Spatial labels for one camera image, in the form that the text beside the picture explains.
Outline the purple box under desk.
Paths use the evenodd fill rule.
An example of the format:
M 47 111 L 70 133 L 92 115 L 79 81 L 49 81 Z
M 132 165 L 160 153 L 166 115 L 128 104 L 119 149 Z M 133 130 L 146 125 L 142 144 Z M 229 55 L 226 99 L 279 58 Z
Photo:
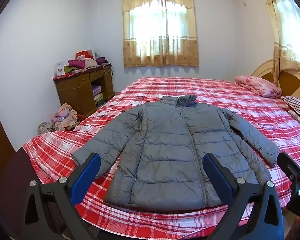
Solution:
M 100 86 L 94 86 L 94 87 L 92 87 L 92 89 L 93 89 L 93 96 L 96 96 L 96 95 L 101 93 L 101 87 Z

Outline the pink clothes pile on floor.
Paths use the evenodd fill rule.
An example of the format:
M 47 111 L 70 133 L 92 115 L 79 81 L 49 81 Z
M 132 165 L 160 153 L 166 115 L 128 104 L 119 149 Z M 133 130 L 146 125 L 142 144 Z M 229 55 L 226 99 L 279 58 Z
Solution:
M 67 127 L 77 122 L 77 112 L 67 103 L 59 107 L 52 117 L 52 123 L 57 131 L 64 131 Z

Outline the white card box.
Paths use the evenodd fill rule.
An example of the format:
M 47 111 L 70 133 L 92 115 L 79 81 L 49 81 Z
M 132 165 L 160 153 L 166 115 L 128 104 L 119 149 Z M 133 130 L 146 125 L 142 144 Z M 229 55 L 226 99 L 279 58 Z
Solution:
M 65 74 L 65 70 L 64 70 L 64 64 L 63 61 L 58 61 L 56 63 L 56 75 L 57 76 L 62 76 Z

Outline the red plaid bed sheet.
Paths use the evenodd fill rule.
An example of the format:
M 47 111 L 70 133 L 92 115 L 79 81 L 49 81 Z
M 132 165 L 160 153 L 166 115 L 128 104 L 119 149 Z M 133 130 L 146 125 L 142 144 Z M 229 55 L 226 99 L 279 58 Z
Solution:
M 263 98 L 229 81 L 143 77 L 128 85 L 73 131 L 45 133 L 23 145 L 42 183 L 53 183 L 75 169 L 71 154 L 115 116 L 163 96 L 195 94 L 197 101 L 227 108 L 253 124 L 300 166 L 300 124 L 281 99 Z M 91 185 L 76 206 L 82 218 L 107 232 L 140 239 L 186 239 L 206 236 L 221 220 L 223 206 L 180 215 L 143 213 L 112 207 L 103 198 L 113 177 L 107 172 Z

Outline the wooden headboard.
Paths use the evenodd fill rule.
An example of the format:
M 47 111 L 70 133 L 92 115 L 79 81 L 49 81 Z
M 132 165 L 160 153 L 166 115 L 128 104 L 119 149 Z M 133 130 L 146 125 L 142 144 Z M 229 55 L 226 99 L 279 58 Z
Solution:
M 252 76 L 261 77 L 268 81 L 273 80 L 271 73 L 273 60 L 266 61 L 260 65 Z M 289 69 L 279 74 L 278 87 L 282 90 L 282 96 L 294 96 L 300 98 L 300 71 Z

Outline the magenta folded garment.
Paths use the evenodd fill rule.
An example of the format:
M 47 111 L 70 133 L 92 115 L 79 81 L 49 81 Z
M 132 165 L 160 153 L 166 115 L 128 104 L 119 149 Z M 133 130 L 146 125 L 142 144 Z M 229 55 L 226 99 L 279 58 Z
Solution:
M 85 68 L 85 61 L 83 60 L 69 60 L 68 61 L 69 67 L 76 67 L 77 69 L 84 69 Z

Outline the pink floral pillow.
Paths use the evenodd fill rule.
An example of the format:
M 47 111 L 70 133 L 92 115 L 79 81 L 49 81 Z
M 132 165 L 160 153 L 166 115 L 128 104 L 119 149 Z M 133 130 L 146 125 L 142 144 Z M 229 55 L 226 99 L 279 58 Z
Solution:
M 256 76 L 237 76 L 235 83 L 264 98 L 280 98 L 282 90 L 268 80 Z

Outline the beige side curtain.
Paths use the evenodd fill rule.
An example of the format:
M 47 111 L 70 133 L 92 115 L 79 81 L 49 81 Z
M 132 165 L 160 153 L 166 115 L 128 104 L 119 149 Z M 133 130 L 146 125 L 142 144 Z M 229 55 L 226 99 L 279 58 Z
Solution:
M 274 32 L 273 81 L 284 70 L 300 71 L 300 8 L 294 0 L 266 0 Z

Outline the pink beige folded garment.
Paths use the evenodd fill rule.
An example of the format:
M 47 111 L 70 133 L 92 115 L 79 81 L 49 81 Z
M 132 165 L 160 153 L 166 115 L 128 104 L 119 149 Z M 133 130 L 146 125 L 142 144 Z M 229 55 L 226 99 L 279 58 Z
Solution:
M 85 69 L 96 68 L 98 66 L 97 62 L 91 58 L 84 59 L 84 62 L 85 62 Z

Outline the beige window curtain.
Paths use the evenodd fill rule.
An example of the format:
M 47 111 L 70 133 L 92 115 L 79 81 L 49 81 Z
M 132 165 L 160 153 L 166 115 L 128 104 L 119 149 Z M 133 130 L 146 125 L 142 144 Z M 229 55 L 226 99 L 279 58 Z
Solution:
M 123 0 L 123 65 L 199 65 L 194 0 Z

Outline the grey cloth on floor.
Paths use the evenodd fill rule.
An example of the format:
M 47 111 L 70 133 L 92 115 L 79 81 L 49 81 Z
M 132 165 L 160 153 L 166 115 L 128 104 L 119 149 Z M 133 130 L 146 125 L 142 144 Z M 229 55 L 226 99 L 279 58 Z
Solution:
M 55 132 L 55 131 L 56 131 L 56 127 L 51 122 L 42 122 L 41 124 L 38 125 L 39 135 L 49 133 L 49 132 Z

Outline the grey puffer jacket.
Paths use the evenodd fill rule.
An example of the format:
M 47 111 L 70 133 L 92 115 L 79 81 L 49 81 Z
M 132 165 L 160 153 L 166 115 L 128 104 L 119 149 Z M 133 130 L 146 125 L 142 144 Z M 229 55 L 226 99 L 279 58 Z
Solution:
M 82 165 L 92 153 L 102 176 L 117 169 L 104 201 L 151 212 L 199 210 L 221 204 L 203 168 L 211 153 L 235 177 L 271 180 L 278 146 L 228 109 L 197 103 L 195 95 L 165 96 L 111 120 L 72 154 Z

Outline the brown wooden desk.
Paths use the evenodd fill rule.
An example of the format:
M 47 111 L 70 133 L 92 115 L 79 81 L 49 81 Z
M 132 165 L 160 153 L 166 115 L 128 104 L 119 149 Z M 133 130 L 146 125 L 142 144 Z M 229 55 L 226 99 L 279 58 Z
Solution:
M 111 64 L 54 77 L 53 81 L 60 103 L 69 104 L 78 114 L 86 118 L 98 109 L 93 95 L 93 85 L 101 87 L 104 101 L 107 102 L 115 96 Z

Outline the dark purple garment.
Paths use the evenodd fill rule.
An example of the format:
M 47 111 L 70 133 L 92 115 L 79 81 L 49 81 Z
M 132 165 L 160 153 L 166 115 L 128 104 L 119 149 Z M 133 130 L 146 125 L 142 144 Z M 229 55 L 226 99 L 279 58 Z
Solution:
M 96 62 L 97 62 L 98 65 L 102 65 L 102 64 L 108 63 L 108 61 L 104 57 L 98 57 L 96 59 Z

